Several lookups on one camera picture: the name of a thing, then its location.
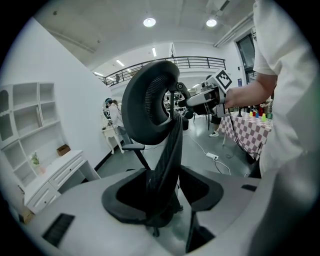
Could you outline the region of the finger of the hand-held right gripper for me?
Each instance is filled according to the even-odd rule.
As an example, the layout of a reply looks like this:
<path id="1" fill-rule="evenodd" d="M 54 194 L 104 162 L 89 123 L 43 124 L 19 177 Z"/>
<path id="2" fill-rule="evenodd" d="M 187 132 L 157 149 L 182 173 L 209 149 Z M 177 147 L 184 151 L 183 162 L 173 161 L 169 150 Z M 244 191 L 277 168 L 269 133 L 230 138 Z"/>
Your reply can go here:
<path id="1" fill-rule="evenodd" d="M 191 207 L 186 253 L 224 232 L 244 211 L 260 180 L 181 166 L 179 186 Z"/>

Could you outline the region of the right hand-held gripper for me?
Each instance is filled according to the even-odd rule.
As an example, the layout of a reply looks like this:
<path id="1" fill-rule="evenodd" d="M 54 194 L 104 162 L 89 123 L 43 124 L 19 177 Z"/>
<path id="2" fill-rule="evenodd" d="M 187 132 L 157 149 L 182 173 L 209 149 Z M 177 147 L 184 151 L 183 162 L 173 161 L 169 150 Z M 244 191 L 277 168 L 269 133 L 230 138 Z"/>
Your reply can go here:
<path id="1" fill-rule="evenodd" d="M 213 75 L 208 75 L 201 83 L 201 92 L 191 96 L 186 101 L 186 106 L 192 108 L 205 105 L 217 118 L 225 117 L 227 91 L 232 84 L 232 80 L 224 69 L 218 70 Z"/>

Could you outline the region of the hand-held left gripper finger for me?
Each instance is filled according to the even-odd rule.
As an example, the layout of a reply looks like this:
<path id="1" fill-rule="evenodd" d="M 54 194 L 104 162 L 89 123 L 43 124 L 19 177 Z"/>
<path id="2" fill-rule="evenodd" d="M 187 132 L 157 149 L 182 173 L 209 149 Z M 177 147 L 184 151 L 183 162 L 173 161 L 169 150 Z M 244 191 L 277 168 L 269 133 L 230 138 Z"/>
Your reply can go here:
<path id="1" fill-rule="evenodd" d="M 26 227 L 32 242 L 49 256 L 174 256 L 143 225 L 125 224 L 102 205 L 102 194 L 136 170 L 86 182 L 63 193 Z M 60 214 L 74 216 L 57 247 L 43 238 Z"/>

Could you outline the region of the black mesh office chair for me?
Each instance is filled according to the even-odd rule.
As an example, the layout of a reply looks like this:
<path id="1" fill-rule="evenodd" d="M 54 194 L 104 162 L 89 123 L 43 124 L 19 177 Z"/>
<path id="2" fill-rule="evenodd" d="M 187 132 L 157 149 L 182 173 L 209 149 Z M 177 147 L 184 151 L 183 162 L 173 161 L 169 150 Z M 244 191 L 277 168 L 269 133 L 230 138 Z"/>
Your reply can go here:
<path id="1" fill-rule="evenodd" d="M 159 229 L 183 210 L 175 193 L 182 160 L 183 123 L 175 110 L 163 106 L 166 92 L 184 92 L 178 82 L 180 71 L 168 60 L 153 61 L 139 70 L 128 83 L 122 98 L 122 120 L 127 134 L 143 145 L 165 142 L 155 169 L 139 170 L 122 182 L 116 193 L 121 202 L 120 220 Z"/>

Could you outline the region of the person's right forearm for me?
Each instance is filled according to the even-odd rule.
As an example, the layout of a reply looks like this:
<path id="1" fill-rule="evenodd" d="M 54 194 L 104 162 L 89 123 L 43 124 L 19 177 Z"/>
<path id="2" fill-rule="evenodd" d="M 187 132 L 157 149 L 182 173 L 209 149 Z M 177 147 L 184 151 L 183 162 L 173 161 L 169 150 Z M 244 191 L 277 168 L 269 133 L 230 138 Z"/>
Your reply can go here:
<path id="1" fill-rule="evenodd" d="M 234 87 L 227 91 L 225 107 L 257 106 L 265 102 L 274 92 L 277 84 L 276 75 L 257 73 L 256 79 L 242 87 Z"/>

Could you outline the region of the white desk with drawers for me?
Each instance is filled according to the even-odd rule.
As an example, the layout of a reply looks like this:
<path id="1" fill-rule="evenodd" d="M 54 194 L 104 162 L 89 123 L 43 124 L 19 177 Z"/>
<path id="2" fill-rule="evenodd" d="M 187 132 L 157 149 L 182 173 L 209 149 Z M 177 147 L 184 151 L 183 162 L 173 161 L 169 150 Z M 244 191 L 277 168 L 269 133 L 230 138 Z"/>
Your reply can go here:
<path id="1" fill-rule="evenodd" d="M 43 174 L 26 186 L 24 205 L 36 215 L 61 195 L 59 190 L 76 172 L 80 172 L 89 182 L 101 178 L 82 150 L 71 150 L 55 159 Z"/>

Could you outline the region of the black balcony railing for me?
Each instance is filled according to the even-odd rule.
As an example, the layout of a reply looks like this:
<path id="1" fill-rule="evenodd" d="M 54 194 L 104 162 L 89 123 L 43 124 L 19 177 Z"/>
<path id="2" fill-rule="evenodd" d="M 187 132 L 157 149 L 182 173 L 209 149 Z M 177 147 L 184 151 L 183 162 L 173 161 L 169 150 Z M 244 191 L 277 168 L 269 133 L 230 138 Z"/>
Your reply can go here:
<path id="1" fill-rule="evenodd" d="M 216 57 L 208 56 L 178 56 L 178 57 L 167 57 L 157 58 L 155 60 L 143 61 L 136 63 L 129 67 L 119 69 L 109 75 L 98 74 L 96 71 L 93 74 L 98 77 L 106 86 L 112 87 L 122 82 L 129 81 L 141 68 L 148 65 L 151 62 L 157 61 L 169 61 L 175 64 L 180 71 L 185 70 L 213 70 L 217 71 L 220 69 L 226 70 L 226 60 Z"/>

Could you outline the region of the brown cardboard box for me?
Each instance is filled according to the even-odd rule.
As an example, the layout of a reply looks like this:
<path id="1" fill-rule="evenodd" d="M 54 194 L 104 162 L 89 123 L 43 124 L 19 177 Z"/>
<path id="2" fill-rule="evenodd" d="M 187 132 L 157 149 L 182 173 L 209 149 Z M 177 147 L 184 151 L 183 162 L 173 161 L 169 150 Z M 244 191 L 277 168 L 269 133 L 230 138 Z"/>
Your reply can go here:
<path id="1" fill-rule="evenodd" d="M 27 225 L 33 218 L 35 214 L 29 210 L 26 206 L 23 206 L 18 214 L 18 219 L 20 223 Z"/>

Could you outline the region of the pink checkered tablecloth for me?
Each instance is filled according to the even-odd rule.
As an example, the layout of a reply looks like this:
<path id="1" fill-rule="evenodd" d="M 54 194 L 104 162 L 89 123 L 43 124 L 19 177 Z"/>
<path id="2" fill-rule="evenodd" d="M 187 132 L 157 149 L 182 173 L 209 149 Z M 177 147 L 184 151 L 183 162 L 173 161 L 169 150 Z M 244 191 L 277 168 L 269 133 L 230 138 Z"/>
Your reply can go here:
<path id="1" fill-rule="evenodd" d="M 262 122 L 261 117 L 250 117 L 247 112 L 231 112 L 221 118 L 219 132 L 232 139 L 254 160 L 258 160 L 268 134 L 273 128 L 273 121 L 266 119 Z"/>

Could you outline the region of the black framed window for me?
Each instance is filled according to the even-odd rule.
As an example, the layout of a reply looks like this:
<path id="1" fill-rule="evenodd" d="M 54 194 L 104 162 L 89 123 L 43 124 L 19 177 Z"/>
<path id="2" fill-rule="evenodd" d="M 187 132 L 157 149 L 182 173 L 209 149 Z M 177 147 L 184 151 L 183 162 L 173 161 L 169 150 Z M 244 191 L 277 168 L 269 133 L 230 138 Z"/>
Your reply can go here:
<path id="1" fill-rule="evenodd" d="M 246 83 L 249 84 L 257 77 L 254 71 L 255 47 L 253 37 L 251 34 L 248 34 L 237 41 L 236 44 L 242 59 Z"/>

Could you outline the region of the small plant in pink vase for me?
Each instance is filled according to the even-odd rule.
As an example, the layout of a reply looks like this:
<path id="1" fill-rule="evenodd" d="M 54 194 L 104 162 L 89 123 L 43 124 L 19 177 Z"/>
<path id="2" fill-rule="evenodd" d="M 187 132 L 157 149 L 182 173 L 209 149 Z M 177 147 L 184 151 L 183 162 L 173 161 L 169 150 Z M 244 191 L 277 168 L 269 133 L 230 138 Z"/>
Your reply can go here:
<path id="1" fill-rule="evenodd" d="M 46 168 L 41 164 L 40 158 L 36 151 L 30 155 L 30 164 L 38 176 L 45 174 Z"/>

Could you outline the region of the brown wooden box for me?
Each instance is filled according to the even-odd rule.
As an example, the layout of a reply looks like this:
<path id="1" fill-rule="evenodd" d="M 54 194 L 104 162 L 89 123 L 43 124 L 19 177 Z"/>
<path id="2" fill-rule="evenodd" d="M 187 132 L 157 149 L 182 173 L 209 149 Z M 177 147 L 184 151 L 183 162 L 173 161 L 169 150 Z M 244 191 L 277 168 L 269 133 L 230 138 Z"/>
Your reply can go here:
<path id="1" fill-rule="evenodd" d="M 71 150 L 70 147 L 67 144 L 64 144 L 64 145 L 60 146 L 56 151 L 57 151 L 57 154 L 60 157 L 62 157 L 63 155 L 68 153 L 70 150 Z"/>

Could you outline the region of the person in white shirt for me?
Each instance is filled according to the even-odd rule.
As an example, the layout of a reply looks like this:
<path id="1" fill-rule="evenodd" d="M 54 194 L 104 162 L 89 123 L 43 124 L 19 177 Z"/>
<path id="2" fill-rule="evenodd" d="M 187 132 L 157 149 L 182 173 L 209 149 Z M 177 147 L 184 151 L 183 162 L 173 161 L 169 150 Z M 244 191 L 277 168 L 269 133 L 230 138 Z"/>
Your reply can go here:
<path id="1" fill-rule="evenodd" d="M 254 71 L 277 76 L 272 103 L 271 132 L 259 158 L 261 176 L 278 170 L 305 149 L 294 126 L 306 120 L 294 107 L 320 70 L 310 44 L 290 16 L 274 0 L 255 0 L 253 20 L 256 40 Z"/>

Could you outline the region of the white dressing table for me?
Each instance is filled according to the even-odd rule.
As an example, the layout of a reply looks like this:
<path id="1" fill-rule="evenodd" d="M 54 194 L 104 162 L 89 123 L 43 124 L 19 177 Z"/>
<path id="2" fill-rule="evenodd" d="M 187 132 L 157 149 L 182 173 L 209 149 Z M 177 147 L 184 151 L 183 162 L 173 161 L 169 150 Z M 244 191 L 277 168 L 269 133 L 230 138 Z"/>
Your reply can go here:
<path id="1" fill-rule="evenodd" d="M 117 133 L 115 132 L 114 128 L 110 125 L 103 125 L 101 130 L 102 130 L 102 133 L 104 134 L 104 137 L 106 139 L 106 142 L 107 142 L 109 148 L 111 149 L 111 154 L 113 155 L 115 153 L 114 146 L 111 143 L 111 138 L 114 138 L 114 140 L 116 141 L 116 143 L 118 145 L 118 148 L 120 149 L 120 152 L 122 154 L 124 154 L 125 151 L 122 148 L 120 138 L 117 135 Z"/>

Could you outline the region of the white hutch shelf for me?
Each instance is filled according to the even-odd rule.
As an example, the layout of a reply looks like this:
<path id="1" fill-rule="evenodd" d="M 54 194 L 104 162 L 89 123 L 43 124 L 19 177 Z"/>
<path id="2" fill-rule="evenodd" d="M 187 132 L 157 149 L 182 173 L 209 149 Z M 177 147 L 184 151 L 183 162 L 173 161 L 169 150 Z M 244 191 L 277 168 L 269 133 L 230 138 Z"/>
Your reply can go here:
<path id="1" fill-rule="evenodd" d="M 30 163 L 37 152 L 46 168 L 64 145 L 53 82 L 9 84 L 0 88 L 0 151 L 16 182 L 27 187 L 39 175 Z"/>

